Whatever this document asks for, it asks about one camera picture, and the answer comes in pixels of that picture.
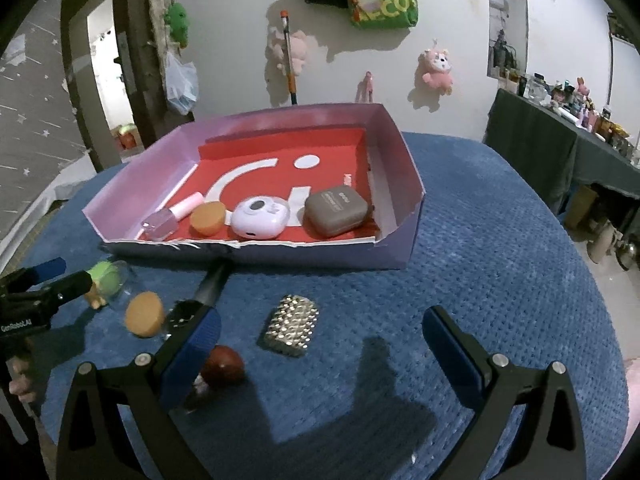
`round table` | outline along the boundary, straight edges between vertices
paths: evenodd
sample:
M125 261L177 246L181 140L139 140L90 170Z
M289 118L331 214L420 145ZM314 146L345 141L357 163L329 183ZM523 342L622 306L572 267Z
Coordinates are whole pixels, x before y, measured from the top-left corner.
M408 267L239 269L218 302L220 343L243 357L247 380L194 413L175 410L177 427L217 480L428 478L472 418L422 338L422 314L440 304L488 352L527 367L566 364L580 407L588 479L599 480L625 434L626 382L588 268L542 200L491 149L453 137L405 138L426 188ZM75 272L108 256L81 209L118 169L97 175L65 204L26 265L62 256ZM166 308L191 297L205 273L170 262L130 262ZM289 293L319 306L316 333L300 359L257 345L272 309ZM54 440L80 363L124 365L159 347L158 339L128 333L122 316L113 308L95 313L78 299L36 338L41 416ZM515 413L486 478L498 472L518 421ZM125 422L143 454L126 414ZM141 461L157 478L149 459Z

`white plastic bag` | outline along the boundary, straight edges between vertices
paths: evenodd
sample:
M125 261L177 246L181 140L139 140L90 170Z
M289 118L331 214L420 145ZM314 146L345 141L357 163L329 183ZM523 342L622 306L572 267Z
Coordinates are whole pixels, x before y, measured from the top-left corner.
M195 106L200 89L198 73L193 63L183 64L171 52L164 62L166 100L181 115L188 114Z

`red ball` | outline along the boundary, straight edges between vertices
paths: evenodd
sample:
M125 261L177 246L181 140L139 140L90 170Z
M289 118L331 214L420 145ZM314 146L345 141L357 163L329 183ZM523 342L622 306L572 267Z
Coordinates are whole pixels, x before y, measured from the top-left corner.
M200 375L209 386L238 383L244 379L244 362L235 350L217 345L209 354Z

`white oval dot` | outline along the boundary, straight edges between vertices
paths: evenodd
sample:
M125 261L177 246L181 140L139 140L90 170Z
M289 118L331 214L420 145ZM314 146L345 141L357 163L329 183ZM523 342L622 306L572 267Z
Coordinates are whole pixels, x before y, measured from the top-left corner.
M293 165L299 170L308 170L320 164L320 157L317 155L303 155L296 159Z

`wallpaper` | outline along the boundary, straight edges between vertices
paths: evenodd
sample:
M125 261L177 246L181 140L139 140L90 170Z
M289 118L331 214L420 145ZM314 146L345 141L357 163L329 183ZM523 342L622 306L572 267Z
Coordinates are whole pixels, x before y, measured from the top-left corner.
M60 2L40 0L0 58L0 240L86 151L66 89Z

